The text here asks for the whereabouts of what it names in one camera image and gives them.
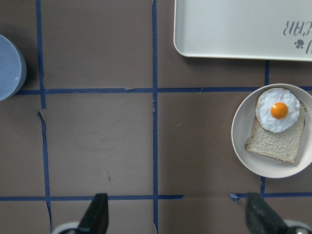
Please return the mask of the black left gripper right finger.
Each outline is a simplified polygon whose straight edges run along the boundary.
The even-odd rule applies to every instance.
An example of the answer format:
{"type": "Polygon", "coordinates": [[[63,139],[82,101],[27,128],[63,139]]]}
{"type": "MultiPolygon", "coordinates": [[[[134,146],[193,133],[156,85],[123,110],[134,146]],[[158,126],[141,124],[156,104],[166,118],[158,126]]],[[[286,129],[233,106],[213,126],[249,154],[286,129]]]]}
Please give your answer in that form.
{"type": "Polygon", "coordinates": [[[287,224],[258,193],[247,193],[245,223],[251,234],[286,234],[287,224]]]}

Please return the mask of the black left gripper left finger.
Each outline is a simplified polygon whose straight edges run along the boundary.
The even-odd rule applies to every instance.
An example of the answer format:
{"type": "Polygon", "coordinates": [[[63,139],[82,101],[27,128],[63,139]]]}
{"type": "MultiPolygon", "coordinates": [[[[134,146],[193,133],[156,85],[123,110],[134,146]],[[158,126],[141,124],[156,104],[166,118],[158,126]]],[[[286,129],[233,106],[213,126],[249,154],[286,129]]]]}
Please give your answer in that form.
{"type": "Polygon", "coordinates": [[[108,195],[96,194],[82,217],[79,234],[105,234],[108,230],[108,195]]]}

